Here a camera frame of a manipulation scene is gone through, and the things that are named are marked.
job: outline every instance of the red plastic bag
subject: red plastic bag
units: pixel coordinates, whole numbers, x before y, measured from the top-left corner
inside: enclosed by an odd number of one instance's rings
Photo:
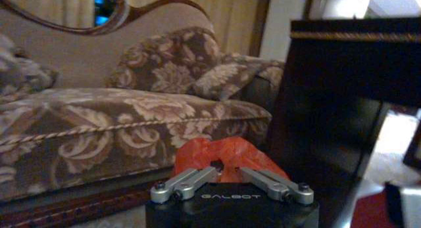
[[[289,179],[271,159],[241,137],[214,142],[206,138],[191,139],[177,152],[174,173],[178,175],[189,168],[203,169],[218,160],[223,163],[219,182],[241,182],[242,176],[237,168],[243,166],[254,170],[270,170]]]

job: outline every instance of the throw pillow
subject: throw pillow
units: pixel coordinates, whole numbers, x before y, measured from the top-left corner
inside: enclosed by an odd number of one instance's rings
[[[253,81],[257,71],[253,65],[217,65],[194,83],[193,94],[211,100],[227,100]]]
[[[107,87],[185,94],[218,58],[213,33],[203,28],[154,36],[124,51]]]
[[[58,72],[22,57],[23,50],[0,34],[0,104],[52,86]]]

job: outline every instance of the wooden furniture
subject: wooden furniture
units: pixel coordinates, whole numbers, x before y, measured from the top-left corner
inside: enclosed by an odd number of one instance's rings
[[[373,150],[388,104],[421,106],[421,20],[293,21],[269,155],[336,222]]]
[[[0,215],[0,227],[67,227],[106,217],[144,205],[150,200],[148,190],[154,184],[155,181],[142,183],[127,188],[75,197],[66,201],[3,214]],[[67,192],[80,193],[78,188],[71,188]]]

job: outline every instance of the window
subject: window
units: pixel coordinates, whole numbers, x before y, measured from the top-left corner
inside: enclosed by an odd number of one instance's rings
[[[112,0],[95,0],[95,26],[100,26],[108,21],[112,11]]]

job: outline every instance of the wall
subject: wall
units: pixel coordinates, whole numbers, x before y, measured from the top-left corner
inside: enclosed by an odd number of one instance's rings
[[[370,9],[382,17],[421,16],[416,0],[370,0]]]
[[[270,0],[261,57],[286,60],[290,46],[290,21],[301,19],[306,0]]]
[[[352,19],[358,0],[326,0],[324,19]]]

